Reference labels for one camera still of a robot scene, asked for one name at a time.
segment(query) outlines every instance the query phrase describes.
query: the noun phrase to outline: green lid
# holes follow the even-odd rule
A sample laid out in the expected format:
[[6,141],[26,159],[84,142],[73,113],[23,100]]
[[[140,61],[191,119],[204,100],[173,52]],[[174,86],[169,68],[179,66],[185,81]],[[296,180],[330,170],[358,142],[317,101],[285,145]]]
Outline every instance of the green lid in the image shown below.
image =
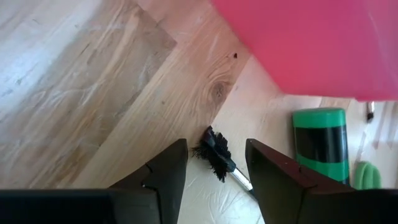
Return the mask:
[[293,112],[295,128],[333,128],[346,124],[346,114],[342,108],[315,108]]

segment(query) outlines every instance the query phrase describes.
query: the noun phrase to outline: wood knot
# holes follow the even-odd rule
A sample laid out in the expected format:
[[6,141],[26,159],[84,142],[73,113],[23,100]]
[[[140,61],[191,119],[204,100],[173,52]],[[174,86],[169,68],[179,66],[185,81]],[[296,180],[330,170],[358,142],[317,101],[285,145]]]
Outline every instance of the wood knot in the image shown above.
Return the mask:
[[225,82],[216,82],[211,89],[211,97],[212,99],[219,103],[224,100],[226,94],[226,83]]

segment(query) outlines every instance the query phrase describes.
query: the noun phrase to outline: pink object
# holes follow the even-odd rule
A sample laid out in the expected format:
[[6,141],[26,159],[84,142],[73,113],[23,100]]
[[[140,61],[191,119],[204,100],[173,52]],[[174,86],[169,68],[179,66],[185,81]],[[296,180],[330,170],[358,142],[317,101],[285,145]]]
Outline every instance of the pink object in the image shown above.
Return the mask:
[[286,93],[398,100],[397,0],[213,0]]

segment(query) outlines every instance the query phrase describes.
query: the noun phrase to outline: green and black container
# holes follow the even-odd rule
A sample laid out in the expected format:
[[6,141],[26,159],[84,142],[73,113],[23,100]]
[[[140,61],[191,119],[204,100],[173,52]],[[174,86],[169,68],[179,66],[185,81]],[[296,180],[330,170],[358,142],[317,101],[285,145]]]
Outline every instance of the green and black container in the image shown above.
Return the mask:
[[296,160],[349,185],[346,116],[341,108],[316,108],[293,113]]

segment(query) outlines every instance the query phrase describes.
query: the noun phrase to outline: black feathers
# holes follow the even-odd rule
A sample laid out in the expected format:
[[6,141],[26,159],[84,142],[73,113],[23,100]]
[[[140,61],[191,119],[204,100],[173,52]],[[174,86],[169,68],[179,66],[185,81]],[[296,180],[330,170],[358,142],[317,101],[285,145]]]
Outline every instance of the black feathers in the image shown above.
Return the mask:
[[200,145],[193,148],[193,155],[199,159],[208,160],[213,173],[222,182],[225,181],[226,173],[233,172],[236,168],[227,145],[228,141],[223,135],[215,134],[210,126],[203,134]]

